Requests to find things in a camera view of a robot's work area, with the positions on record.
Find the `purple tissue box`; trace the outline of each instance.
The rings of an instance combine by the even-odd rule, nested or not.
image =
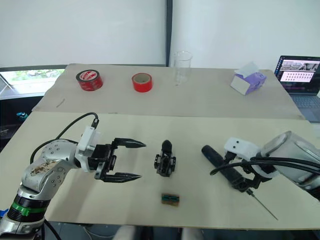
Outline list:
[[[231,87],[243,95],[247,95],[254,90],[259,89],[266,81],[266,76],[260,72],[255,72],[246,78],[241,74],[235,74]]]

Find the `window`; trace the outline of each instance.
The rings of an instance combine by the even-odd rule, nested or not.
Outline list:
[[[43,96],[64,72],[63,67],[59,65],[0,69],[0,80],[5,84],[5,87],[0,89],[0,99]]]

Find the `white table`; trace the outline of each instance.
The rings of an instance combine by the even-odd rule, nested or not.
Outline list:
[[[0,153],[0,209],[11,204],[32,151],[54,138],[79,113],[33,112]],[[217,229],[320,229],[319,201],[283,176],[261,184],[255,195],[279,219],[275,220],[251,196],[228,186],[221,175],[210,176],[213,166],[202,155],[209,144],[223,154],[231,137],[264,145],[285,131],[319,147],[305,120],[256,118],[165,117],[99,114],[100,143],[115,137],[133,138],[147,147],[116,150],[115,172],[142,178],[127,183],[104,183],[93,173],[70,171],[46,212],[49,221],[184,226]],[[79,140],[90,117],[75,124],[65,138]],[[176,171],[165,178],[156,174],[155,155],[169,139],[177,157]],[[161,193],[180,195],[178,207],[161,204]]]
[[[87,69],[99,71],[102,88],[80,88],[76,75]],[[141,72],[153,78],[146,93],[136,92],[131,82]],[[170,67],[70,64],[33,111],[304,120],[274,73],[261,72],[267,76],[264,86],[243,96],[230,87],[233,69],[192,68],[189,81],[175,86]]]

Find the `black cable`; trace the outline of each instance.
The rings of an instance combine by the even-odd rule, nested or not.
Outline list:
[[[62,240],[61,237],[59,236],[59,234],[57,233],[57,231],[54,229],[54,227],[50,224],[50,222],[48,222],[47,220],[44,220],[44,223],[51,230],[51,232],[53,233],[53,235],[55,236],[55,238],[57,240]]]
[[[304,164],[308,166],[312,166],[315,168],[320,169],[320,164],[313,162],[313,161],[307,161],[307,160],[301,160],[296,158],[287,158],[287,157],[266,157],[266,156],[254,156],[250,159],[251,161],[280,161],[280,162],[289,162],[289,163],[297,163],[297,164]]]
[[[98,125],[98,123],[99,123],[99,117],[98,117],[98,115],[97,115],[95,112],[88,112],[88,113],[83,114],[83,115],[81,115],[80,117],[76,118],[75,120],[73,120],[68,126],[66,126],[66,127],[62,130],[62,132],[60,132],[60,134],[59,134],[55,139],[61,138],[61,136],[62,136],[73,124],[75,124],[75,123],[78,122],[79,120],[81,120],[81,119],[83,119],[83,118],[85,118],[86,116],[89,116],[89,115],[93,115],[93,116],[94,116],[94,120],[93,120],[93,122],[92,122],[91,127],[96,128],[97,125]]]
[[[69,142],[71,142],[71,143],[73,143],[73,144],[77,144],[77,143],[78,143],[77,141],[73,141],[73,140],[69,140],[69,139],[64,139],[64,138],[60,138],[60,139],[61,139],[61,140],[67,140],[67,141],[69,141]],[[57,140],[57,139],[51,139],[51,140],[46,141],[46,142],[42,143],[41,145],[39,145],[39,146],[32,152],[32,154],[31,154],[31,156],[30,156],[30,164],[32,164],[32,163],[34,162],[35,155],[36,155],[36,153],[39,151],[39,149],[41,149],[43,146],[45,146],[45,145],[47,145],[47,144],[49,144],[49,143],[51,143],[51,142],[53,142],[53,141],[55,141],[55,140]]]
[[[46,240],[46,232],[45,232],[45,225],[44,224],[41,227],[41,240]]]
[[[243,166],[251,166],[251,165],[274,165],[274,166],[284,166],[284,167],[289,167],[289,168],[294,168],[294,169],[299,169],[303,170],[312,174],[320,175],[320,171],[314,170],[313,168],[306,167],[306,166],[301,166],[295,163],[290,163],[290,162],[282,162],[282,161],[247,161],[247,162],[236,162],[236,163],[231,163],[231,164],[226,164],[220,167],[217,167],[216,169],[212,170],[210,172],[210,175],[214,175],[217,172],[224,170],[224,169],[229,169],[229,168],[234,168],[234,167],[243,167]]]

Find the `red tape roll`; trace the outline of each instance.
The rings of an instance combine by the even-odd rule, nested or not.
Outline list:
[[[79,72],[75,78],[85,91],[95,91],[104,84],[99,72],[92,69]]]
[[[134,89],[139,93],[145,93],[152,89],[152,77],[148,73],[139,72],[132,76]]]

